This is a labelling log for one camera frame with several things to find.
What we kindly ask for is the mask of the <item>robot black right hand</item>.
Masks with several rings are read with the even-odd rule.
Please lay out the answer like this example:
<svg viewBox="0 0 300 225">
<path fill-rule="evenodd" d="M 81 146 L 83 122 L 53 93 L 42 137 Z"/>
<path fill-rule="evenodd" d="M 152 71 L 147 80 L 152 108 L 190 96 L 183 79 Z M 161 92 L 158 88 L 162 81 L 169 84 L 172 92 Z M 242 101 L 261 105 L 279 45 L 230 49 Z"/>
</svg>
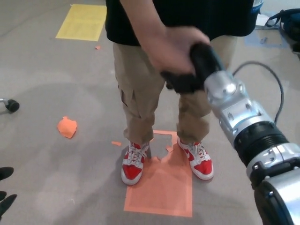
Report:
<svg viewBox="0 0 300 225">
<path fill-rule="evenodd" d="M 204 43 L 193 45 L 190 49 L 190 58 L 195 68 L 193 74 L 161 73 L 176 93 L 186 94 L 204 90 L 204 82 L 211 74 L 225 70 L 223 63 L 210 45 Z"/>
</svg>

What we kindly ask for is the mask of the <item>robot black left hand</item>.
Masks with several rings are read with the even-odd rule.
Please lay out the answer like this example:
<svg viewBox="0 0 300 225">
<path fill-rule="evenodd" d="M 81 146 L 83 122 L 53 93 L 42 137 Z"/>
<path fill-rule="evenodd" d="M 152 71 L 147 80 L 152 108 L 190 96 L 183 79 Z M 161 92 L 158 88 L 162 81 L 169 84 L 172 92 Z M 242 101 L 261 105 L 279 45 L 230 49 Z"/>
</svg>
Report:
<svg viewBox="0 0 300 225">
<path fill-rule="evenodd" d="M 10 177 L 14 172 L 14 168 L 12 167 L 1 167 L 0 168 L 0 180 L 4 180 Z M 2 218 L 3 214 L 11 207 L 13 202 L 15 201 L 17 194 L 12 194 L 7 196 L 6 191 L 0 191 L 0 218 Z"/>
</svg>

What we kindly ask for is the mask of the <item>person's right hand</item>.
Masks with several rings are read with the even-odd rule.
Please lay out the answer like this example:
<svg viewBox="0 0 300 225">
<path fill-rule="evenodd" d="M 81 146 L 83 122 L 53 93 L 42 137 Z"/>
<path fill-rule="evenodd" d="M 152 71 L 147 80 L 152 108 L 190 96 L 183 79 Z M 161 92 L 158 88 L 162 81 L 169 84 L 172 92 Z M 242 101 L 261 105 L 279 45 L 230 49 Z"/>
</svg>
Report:
<svg viewBox="0 0 300 225">
<path fill-rule="evenodd" d="M 189 53 L 194 44 L 209 44 L 209 38 L 193 27 L 163 27 L 139 36 L 142 49 L 158 72 L 176 75 L 194 74 Z"/>
</svg>

